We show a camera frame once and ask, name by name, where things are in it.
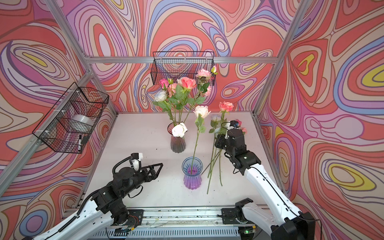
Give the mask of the pale blue rose stem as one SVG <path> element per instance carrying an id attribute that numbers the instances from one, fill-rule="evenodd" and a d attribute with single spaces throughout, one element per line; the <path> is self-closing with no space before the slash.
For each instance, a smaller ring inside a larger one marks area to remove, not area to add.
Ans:
<path id="1" fill-rule="evenodd" d="M 167 112 L 170 120 L 173 124 L 176 123 L 176 117 L 172 112 L 172 105 L 168 101 L 168 95 L 165 90 L 160 90 L 155 94 L 155 98 L 153 100 L 153 104 L 157 107 L 160 107 L 163 112 Z"/>

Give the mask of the red pink rose stem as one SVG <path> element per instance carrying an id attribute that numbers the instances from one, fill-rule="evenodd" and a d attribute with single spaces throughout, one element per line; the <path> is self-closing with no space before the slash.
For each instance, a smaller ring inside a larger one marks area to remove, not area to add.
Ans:
<path id="1" fill-rule="evenodd" d="M 219 135 L 226 135 L 230 123 L 227 121 L 226 115 L 234 109 L 234 104 L 231 102 L 220 102 L 219 103 L 220 113 L 213 115 L 209 130 L 210 134 L 214 135 L 215 140 Z"/>

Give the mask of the small pink bud rose stem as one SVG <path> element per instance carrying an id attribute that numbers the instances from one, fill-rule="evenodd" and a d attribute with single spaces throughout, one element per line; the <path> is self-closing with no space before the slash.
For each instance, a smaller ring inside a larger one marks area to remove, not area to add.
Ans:
<path id="1" fill-rule="evenodd" d="M 189 110 L 188 110 L 187 116 L 184 119 L 184 123 L 188 119 L 192 110 L 195 109 L 197 105 L 202 104 L 205 101 L 205 99 L 211 94 L 212 92 L 211 84 L 217 74 L 218 73 L 217 73 L 216 65 L 213 65 L 209 71 L 205 69 L 198 70 L 196 74 L 196 78 L 197 78 L 196 94 L 192 98 L 187 98 L 187 104 L 189 105 Z"/>

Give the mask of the cream pink rose stem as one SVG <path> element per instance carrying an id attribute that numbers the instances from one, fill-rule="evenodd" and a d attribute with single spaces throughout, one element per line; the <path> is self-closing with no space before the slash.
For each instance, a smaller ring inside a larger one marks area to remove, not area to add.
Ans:
<path id="1" fill-rule="evenodd" d="M 194 146 L 194 152 L 193 152 L 193 158 L 190 165 L 190 173 L 194 174 L 196 171 L 194 170 L 194 162 L 196 159 L 196 151 L 199 141 L 199 136 L 201 133 L 204 133 L 206 131 L 205 127 L 205 118 L 211 113 L 208 106 L 196 106 L 194 110 L 194 114 L 196 116 L 195 125 L 197 127 L 197 136 Z"/>

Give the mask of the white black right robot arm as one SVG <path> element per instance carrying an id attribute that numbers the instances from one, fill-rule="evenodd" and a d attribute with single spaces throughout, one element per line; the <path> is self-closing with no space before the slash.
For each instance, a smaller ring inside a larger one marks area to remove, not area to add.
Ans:
<path id="1" fill-rule="evenodd" d="M 271 180 L 261 160 L 247 149 L 242 130 L 231 129 L 224 135 L 218 135 L 215 146 L 225 150 L 225 156 L 255 186 L 271 211 L 268 214 L 251 199 L 244 199 L 235 207 L 239 221 L 254 223 L 273 240 L 315 238 L 316 220 L 312 214 L 303 213 Z"/>

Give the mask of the pink grey glass vase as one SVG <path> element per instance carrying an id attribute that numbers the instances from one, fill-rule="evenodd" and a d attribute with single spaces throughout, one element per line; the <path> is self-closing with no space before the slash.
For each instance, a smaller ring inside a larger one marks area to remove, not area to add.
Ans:
<path id="1" fill-rule="evenodd" d="M 167 127 L 167 131 L 171 136 L 171 143 L 170 143 L 171 150 L 174 153 L 182 153 L 186 149 L 185 138 L 174 137 L 172 133 L 173 128 L 174 128 L 174 123 L 170 123 Z"/>

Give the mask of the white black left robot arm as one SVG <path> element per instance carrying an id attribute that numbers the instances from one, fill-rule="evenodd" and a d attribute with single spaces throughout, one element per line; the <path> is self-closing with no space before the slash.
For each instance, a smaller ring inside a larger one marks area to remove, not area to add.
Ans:
<path id="1" fill-rule="evenodd" d="M 133 153 L 112 168 L 112 181 L 91 192 L 68 218 L 25 240 L 86 240 L 102 228 L 124 225 L 131 216 L 123 199 L 158 178 L 163 164 L 142 165 L 143 154 Z"/>

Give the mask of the purple blue glass vase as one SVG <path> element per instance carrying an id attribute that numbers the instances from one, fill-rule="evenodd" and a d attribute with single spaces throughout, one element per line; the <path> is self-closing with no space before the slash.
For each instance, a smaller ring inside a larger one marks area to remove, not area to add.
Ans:
<path id="1" fill-rule="evenodd" d="M 196 190 L 202 184 L 203 163 L 196 157 L 188 157 L 183 161 L 184 185 L 189 190 Z"/>

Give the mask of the bright pink rose stem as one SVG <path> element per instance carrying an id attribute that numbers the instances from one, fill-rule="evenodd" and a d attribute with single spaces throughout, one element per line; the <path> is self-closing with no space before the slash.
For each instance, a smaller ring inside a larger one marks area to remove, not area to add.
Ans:
<path id="1" fill-rule="evenodd" d="M 160 85 L 161 85 L 163 90 L 166 90 L 169 86 L 169 81 L 167 79 L 161 79 Z"/>

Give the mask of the coral pink rose stem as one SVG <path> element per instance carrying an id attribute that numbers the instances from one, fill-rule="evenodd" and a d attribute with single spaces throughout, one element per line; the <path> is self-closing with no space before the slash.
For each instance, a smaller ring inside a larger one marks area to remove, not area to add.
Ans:
<path id="1" fill-rule="evenodd" d="M 191 92 L 197 87 L 197 82 L 195 79 L 191 79 L 188 77 L 182 77 L 177 79 L 176 85 L 176 94 L 175 99 L 176 103 L 175 111 L 176 111 L 176 121 L 178 123 L 184 122 L 187 117 L 183 117 L 183 112 L 185 107 L 188 107 L 188 112 L 190 113 L 192 107 L 195 104 L 195 98 L 192 97 Z"/>

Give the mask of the pink spray rose stem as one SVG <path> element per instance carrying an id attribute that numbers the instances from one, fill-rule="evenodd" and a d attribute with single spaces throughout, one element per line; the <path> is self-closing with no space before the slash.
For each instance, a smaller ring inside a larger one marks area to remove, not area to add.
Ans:
<path id="1" fill-rule="evenodd" d="M 168 93 L 168 102 L 171 105 L 171 113 L 173 115 L 173 123 L 176 124 L 177 122 L 177 117 L 176 117 L 176 99 L 174 99 L 174 96 L 176 94 L 176 88 L 177 88 L 177 83 L 174 82 L 173 79 L 168 78 L 167 79 L 169 85 L 167 87 L 167 93 Z"/>

